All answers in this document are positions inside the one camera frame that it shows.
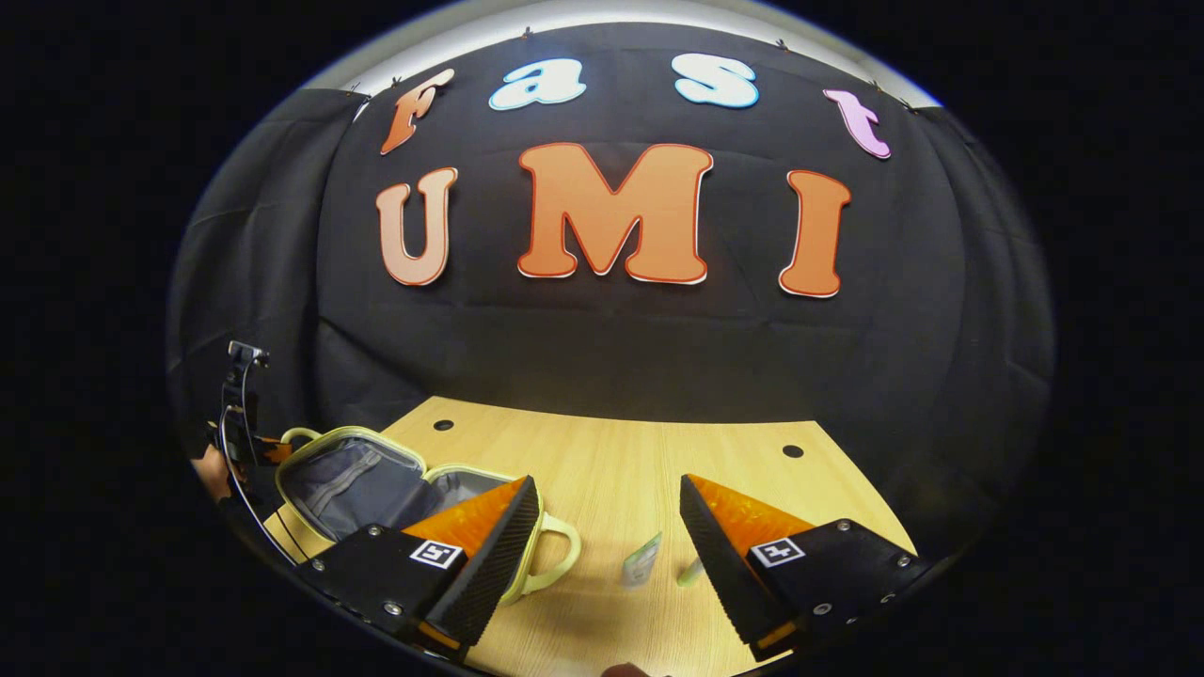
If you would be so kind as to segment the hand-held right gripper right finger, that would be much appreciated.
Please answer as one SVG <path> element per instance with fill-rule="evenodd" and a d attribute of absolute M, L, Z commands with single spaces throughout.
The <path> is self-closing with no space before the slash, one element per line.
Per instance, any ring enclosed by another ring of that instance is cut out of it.
<path fill-rule="evenodd" d="M 722 612 L 769 660 L 818 650 L 911 595 L 932 563 L 850 518 L 811 524 L 685 473 L 679 513 Z"/>

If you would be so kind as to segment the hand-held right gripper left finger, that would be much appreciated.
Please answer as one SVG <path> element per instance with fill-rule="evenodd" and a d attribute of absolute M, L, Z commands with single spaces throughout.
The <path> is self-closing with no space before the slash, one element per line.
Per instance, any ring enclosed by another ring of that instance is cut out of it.
<path fill-rule="evenodd" d="M 460 663 L 515 578 L 538 519 L 536 479 L 521 476 L 413 526 L 362 526 L 299 575 L 374 630 Z"/>

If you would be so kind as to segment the small green white sachet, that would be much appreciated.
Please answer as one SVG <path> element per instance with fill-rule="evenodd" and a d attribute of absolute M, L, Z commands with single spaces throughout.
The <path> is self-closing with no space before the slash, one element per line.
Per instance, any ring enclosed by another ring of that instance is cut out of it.
<path fill-rule="evenodd" d="M 641 548 L 633 551 L 621 563 L 621 584 L 628 589 L 636 589 L 647 584 L 651 578 L 651 571 L 657 564 L 659 544 L 663 534 L 657 532 L 650 537 Z"/>

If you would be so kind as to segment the small cream suitcase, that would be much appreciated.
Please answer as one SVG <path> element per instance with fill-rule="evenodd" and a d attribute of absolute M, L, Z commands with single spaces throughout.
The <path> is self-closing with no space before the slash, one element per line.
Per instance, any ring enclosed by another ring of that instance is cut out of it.
<path fill-rule="evenodd" d="M 297 573 L 300 564 L 362 526 L 413 526 L 513 479 L 470 465 L 429 466 L 417 451 L 360 426 L 324 434 L 293 429 L 285 437 L 300 434 L 307 442 L 277 469 L 283 504 L 267 522 Z M 536 530 L 498 606 L 557 583 L 580 557 L 576 526 L 547 513 L 538 496 Z"/>

